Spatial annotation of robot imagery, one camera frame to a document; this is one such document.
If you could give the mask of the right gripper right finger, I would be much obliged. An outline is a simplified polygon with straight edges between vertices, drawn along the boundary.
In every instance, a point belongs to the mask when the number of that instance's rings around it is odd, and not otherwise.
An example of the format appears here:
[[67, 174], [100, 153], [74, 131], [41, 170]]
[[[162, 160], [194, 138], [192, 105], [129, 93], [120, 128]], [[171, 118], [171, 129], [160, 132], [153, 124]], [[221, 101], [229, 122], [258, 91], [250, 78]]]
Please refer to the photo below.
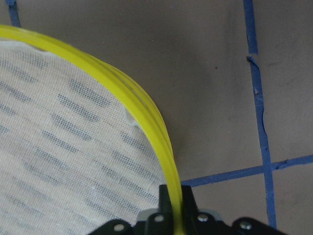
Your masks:
[[190, 186], [182, 186], [182, 220], [187, 235], [205, 235], [210, 215], [200, 211]]

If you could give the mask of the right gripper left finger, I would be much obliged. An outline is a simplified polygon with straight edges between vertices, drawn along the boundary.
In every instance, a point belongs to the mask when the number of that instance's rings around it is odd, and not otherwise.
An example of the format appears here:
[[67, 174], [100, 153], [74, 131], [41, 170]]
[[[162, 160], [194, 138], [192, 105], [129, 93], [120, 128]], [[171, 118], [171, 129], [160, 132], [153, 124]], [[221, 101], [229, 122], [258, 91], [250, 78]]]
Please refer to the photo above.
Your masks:
[[145, 235], [173, 235], [174, 219], [166, 185], [159, 186], [158, 208], [149, 214], [145, 222]]

